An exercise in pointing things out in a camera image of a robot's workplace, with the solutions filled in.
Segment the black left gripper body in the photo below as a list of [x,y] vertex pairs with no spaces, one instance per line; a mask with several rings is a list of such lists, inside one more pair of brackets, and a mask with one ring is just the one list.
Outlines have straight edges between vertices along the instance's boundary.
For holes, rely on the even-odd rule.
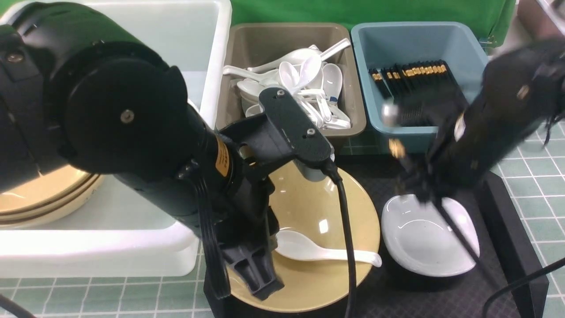
[[263,301],[284,288],[271,256],[270,239],[279,223],[270,206],[275,191],[270,174],[295,161],[321,170],[333,151],[289,91],[267,88],[259,101],[262,113],[220,131],[231,151],[234,179],[216,229],[226,266]]

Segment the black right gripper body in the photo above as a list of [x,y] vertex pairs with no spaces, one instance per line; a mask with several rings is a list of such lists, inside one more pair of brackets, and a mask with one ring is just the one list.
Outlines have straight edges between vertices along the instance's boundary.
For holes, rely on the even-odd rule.
[[419,201],[437,201],[440,197],[448,197],[456,189],[464,187],[462,181],[450,174],[459,172],[463,175],[463,163],[469,159],[455,151],[458,131],[463,131],[464,115],[482,110],[481,102],[473,102],[465,107],[458,107],[456,102],[386,102],[382,107],[383,122],[387,126],[396,127],[402,123],[426,120],[436,125],[435,139],[430,143],[423,157],[412,158],[400,139],[390,138],[388,147],[405,172],[398,178],[398,189],[401,194],[415,194]]

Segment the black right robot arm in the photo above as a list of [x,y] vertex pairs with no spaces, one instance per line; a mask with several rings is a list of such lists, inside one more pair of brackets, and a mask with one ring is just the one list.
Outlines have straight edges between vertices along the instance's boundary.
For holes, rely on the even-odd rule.
[[411,157],[399,139],[390,139],[391,154],[404,168],[397,193],[428,202],[472,189],[540,125],[550,129],[562,120],[564,47],[563,38],[548,38],[494,58],[471,103],[449,85],[384,103],[388,125],[415,110],[437,127],[423,157]]

